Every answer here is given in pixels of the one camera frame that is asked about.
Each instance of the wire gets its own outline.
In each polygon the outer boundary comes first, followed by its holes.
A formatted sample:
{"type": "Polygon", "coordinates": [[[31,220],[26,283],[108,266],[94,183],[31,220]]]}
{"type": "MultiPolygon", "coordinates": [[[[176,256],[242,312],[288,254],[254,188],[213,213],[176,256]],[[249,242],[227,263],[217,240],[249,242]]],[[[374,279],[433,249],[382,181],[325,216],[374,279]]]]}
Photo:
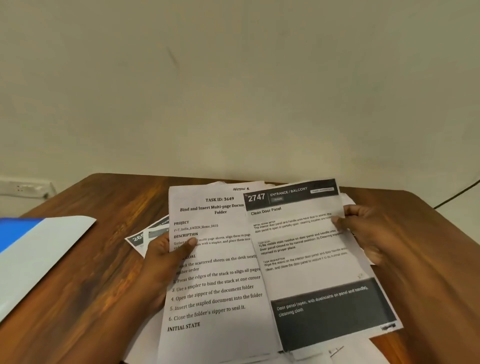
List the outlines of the wire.
{"type": "Polygon", "coordinates": [[[468,191],[470,188],[475,187],[475,186],[476,186],[477,184],[479,184],[479,183],[480,183],[480,180],[476,181],[474,184],[468,186],[465,190],[462,190],[462,191],[460,191],[459,193],[457,193],[455,196],[452,196],[452,197],[450,197],[448,200],[443,201],[441,204],[438,204],[438,205],[435,206],[433,209],[434,209],[434,210],[438,209],[440,206],[443,206],[443,205],[445,205],[447,202],[452,201],[454,198],[459,197],[461,194],[465,193],[465,192],[468,191]]]}

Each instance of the wooden desk surface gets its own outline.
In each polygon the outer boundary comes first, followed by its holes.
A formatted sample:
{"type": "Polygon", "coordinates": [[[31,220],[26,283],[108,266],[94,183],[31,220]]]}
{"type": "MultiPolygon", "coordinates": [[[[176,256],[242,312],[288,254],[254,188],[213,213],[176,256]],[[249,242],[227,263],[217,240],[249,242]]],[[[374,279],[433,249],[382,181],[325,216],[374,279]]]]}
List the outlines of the wooden desk surface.
{"type": "MultiPolygon", "coordinates": [[[[168,213],[169,186],[213,181],[94,174],[25,214],[36,218],[87,215],[97,222],[1,323],[0,362],[43,363],[49,353],[69,349],[140,271],[142,258],[124,238],[168,213]]],[[[455,259],[459,247],[463,251],[477,248],[476,243],[411,193],[351,187],[341,190],[358,204],[394,210],[405,234],[415,234],[421,242],[422,253],[455,259]],[[456,248],[440,244],[439,239],[455,242],[456,248]]],[[[449,266],[440,269],[456,279],[471,279],[449,266]]],[[[407,349],[408,317],[396,304],[395,292],[381,271],[375,272],[407,329],[372,341],[390,363],[416,363],[417,354],[407,349]]]]}

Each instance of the power socket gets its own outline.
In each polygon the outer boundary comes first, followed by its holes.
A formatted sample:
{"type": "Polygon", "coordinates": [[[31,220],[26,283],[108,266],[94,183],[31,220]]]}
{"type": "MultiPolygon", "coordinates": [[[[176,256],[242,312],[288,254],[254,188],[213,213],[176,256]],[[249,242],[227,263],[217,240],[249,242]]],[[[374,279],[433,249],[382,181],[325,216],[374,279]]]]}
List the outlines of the power socket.
{"type": "Polygon", "coordinates": [[[57,194],[50,181],[0,177],[0,195],[48,199],[57,194]]]}

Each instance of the beige wall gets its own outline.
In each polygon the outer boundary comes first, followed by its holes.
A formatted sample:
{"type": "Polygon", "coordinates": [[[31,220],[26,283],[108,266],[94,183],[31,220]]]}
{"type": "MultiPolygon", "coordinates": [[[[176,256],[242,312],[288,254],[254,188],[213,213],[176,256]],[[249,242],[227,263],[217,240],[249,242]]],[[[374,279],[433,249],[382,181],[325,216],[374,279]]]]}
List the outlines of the beige wall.
{"type": "MultiPolygon", "coordinates": [[[[0,175],[480,175],[478,1],[0,1],[0,175]]],[[[0,200],[0,214],[31,201],[0,200]]]]}

